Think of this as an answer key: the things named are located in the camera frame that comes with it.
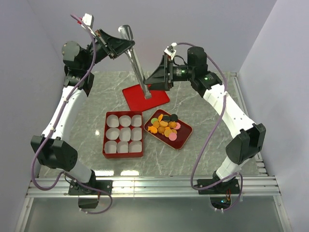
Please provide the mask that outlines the metal tongs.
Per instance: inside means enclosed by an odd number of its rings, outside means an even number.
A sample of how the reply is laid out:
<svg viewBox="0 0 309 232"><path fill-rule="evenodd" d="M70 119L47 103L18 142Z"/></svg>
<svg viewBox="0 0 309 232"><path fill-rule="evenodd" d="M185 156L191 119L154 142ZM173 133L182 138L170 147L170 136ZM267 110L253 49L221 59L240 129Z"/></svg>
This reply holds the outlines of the metal tongs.
<svg viewBox="0 0 309 232"><path fill-rule="evenodd" d="M133 32L130 27L130 25L122 25L118 28L118 32L120 33L120 36L122 39L132 41L133 40ZM138 80L138 83L142 89L143 95L145 99L151 98L151 93L148 89L148 87L144 84L145 76L144 72L142 70L142 67L140 65L138 56L136 54L135 48L131 47L126 51L126 55L131 63L132 69L135 73L135 76Z"/></svg>

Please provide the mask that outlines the black sandwich cookie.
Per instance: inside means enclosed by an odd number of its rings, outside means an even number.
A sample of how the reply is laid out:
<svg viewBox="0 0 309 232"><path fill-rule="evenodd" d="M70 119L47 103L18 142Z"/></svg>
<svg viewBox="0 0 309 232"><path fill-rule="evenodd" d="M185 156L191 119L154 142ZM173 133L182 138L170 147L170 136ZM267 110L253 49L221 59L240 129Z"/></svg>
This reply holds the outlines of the black sandwich cookie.
<svg viewBox="0 0 309 232"><path fill-rule="evenodd" d="M176 114L171 114L170 115L170 121L177 122L178 121L178 116Z"/></svg>
<svg viewBox="0 0 309 232"><path fill-rule="evenodd" d="M165 121L165 122L170 122L171 118L168 115L163 115L162 120Z"/></svg>

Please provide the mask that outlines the orange fish cookie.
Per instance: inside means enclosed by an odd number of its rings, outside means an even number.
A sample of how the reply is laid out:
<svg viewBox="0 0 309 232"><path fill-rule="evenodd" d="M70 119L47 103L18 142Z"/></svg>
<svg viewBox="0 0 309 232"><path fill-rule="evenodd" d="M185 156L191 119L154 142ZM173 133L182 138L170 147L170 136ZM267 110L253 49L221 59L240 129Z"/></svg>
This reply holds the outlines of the orange fish cookie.
<svg viewBox="0 0 309 232"><path fill-rule="evenodd" d="M155 126L149 126L147 130L152 134L158 133L158 129Z"/></svg>

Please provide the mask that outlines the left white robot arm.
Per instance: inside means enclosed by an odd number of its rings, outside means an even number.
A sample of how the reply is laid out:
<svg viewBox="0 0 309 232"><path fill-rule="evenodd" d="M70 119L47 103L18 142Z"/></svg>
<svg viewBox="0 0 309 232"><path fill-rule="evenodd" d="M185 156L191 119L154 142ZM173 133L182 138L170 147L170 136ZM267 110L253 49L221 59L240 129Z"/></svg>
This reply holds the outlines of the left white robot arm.
<svg viewBox="0 0 309 232"><path fill-rule="evenodd" d="M70 131L80 107L91 91L94 81L91 70L94 65L106 57L118 58L131 49L135 42L113 37L101 29L90 37L92 42L86 48L75 41L68 41L62 46L65 80L61 99L48 126L41 135L33 136L30 141L35 153L31 164L31 181L40 190L47 191L55 185L42 187L36 182L36 162L60 170L72 179L70 186L84 194L92 194L97 188L94 171L78 161L77 150L69 144Z"/></svg>

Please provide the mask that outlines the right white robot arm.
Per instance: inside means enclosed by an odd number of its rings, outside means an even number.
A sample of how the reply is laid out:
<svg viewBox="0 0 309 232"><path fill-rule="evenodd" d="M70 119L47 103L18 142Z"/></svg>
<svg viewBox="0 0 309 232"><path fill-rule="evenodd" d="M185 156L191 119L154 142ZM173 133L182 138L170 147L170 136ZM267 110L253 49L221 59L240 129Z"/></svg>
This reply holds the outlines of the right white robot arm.
<svg viewBox="0 0 309 232"><path fill-rule="evenodd" d="M243 165L257 155L264 143L266 128L256 124L235 103L227 91L227 79L224 74L217 75L208 69L210 57L204 48L190 45L187 61L176 65L177 43L164 50L161 63L144 81L150 90L168 91L174 82L188 81L191 87L218 113L218 124L224 122L232 141L226 146L226 158L213 174L213 189L223 193L229 188Z"/></svg>

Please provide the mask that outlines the red box lid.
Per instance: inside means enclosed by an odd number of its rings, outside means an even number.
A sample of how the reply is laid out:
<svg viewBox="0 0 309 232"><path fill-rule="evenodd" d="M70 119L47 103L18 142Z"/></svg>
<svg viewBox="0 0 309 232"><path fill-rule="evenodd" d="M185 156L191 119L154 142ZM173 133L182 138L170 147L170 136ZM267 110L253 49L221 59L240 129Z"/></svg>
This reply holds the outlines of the red box lid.
<svg viewBox="0 0 309 232"><path fill-rule="evenodd" d="M146 99L140 85L134 85L122 90L130 111L147 111L170 101L164 91L152 90L151 98Z"/></svg>

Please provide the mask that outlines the orange flower cookie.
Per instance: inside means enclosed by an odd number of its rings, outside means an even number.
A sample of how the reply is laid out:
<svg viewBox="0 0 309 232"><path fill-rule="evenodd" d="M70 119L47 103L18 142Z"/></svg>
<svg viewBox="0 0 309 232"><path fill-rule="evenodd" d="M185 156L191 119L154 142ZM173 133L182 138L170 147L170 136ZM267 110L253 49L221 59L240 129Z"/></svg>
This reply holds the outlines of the orange flower cookie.
<svg viewBox="0 0 309 232"><path fill-rule="evenodd" d="M159 117L158 117L158 121L159 121L159 122L163 119L163 116L164 116L163 114L160 114L160 115L159 115Z"/></svg>

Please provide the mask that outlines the green round cookie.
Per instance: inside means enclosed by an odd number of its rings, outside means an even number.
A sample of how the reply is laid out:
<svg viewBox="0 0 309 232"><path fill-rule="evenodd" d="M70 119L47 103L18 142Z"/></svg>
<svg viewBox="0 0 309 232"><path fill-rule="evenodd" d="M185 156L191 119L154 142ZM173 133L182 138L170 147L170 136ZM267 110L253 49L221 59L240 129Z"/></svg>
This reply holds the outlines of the green round cookie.
<svg viewBox="0 0 309 232"><path fill-rule="evenodd" d="M153 124L153 123L154 123L155 121L157 121L157 120L158 120L158 119L154 117L154 118L151 119L151 123Z"/></svg>

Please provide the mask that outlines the orange swirl cookie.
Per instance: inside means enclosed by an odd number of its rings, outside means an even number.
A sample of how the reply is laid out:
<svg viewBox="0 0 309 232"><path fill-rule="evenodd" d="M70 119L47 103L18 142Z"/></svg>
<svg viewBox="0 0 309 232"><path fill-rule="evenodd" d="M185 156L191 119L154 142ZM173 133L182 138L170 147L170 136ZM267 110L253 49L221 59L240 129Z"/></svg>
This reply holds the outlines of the orange swirl cookie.
<svg viewBox="0 0 309 232"><path fill-rule="evenodd" d="M171 129L176 128L176 127L177 127L177 122L175 122L175 121L170 121L170 122L168 123L168 127L171 128Z"/></svg>

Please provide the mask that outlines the orange sandwich cookie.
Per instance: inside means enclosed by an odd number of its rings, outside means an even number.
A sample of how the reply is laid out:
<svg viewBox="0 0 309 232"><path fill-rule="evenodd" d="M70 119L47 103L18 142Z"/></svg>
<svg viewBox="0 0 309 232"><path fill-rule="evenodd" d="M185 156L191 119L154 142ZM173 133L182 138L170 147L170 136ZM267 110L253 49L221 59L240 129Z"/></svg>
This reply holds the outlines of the orange sandwich cookie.
<svg viewBox="0 0 309 232"><path fill-rule="evenodd" d="M164 136L169 138L169 135L172 133L172 130L171 129L167 129L164 131Z"/></svg>

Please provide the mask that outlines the pink round cookie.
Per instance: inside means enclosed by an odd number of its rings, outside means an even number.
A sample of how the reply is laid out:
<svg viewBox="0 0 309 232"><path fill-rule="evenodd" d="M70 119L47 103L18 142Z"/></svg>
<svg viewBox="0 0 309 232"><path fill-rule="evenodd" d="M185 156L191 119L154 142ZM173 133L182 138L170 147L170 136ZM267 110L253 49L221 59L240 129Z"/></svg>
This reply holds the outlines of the pink round cookie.
<svg viewBox="0 0 309 232"><path fill-rule="evenodd" d="M174 133L174 132L170 133L170 134L169 134L169 139L170 139L171 141L175 141L175 140L177 139L177 134Z"/></svg>

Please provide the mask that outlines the red cookie box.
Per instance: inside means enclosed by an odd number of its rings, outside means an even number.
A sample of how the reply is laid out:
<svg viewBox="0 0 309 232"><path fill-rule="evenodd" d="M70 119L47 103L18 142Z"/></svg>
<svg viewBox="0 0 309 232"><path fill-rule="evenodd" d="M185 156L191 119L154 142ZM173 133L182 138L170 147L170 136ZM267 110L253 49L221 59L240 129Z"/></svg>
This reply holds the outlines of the red cookie box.
<svg viewBox="0 0 309 232"><path fill-rule="evenodd" d="M106 113L102 154L107 159L143 157L141 111Z"/></svg>

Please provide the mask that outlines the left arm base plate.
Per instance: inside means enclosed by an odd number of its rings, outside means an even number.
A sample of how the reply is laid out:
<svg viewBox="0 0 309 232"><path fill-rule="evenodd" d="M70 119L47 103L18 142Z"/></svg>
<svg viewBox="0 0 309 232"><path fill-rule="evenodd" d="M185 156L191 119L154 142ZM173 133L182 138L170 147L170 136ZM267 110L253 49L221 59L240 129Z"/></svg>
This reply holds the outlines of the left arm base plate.
<svg viewBox="0 0 309 232"><path fill-rule="evenodd" d="M98 193L104 195L111 195L112 180L96 180L94 184L87 186L79 182L71 181L69 186L68 195L72 196L86 196L97 195Z"/></svg>

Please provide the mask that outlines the aluminium rail frame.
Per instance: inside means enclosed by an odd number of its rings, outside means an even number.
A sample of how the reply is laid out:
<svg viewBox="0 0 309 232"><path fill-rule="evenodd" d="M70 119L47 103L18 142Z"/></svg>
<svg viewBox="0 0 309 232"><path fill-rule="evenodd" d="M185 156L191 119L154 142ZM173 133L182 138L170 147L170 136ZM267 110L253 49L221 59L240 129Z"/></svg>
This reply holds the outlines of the aluminium rail frame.
<svg viewBox="0 0 309 232"><path fill-rule="evenodd" d="M98 180L112 181L114 198L160 198L160 197L200 197L198 191L190 186L187 176L100 176ZM62 178L57 185L42 191L30 183L27 198L70 198L69 184ZM280 196L277 180L273 176L245 176L242 196Z"/></svg>

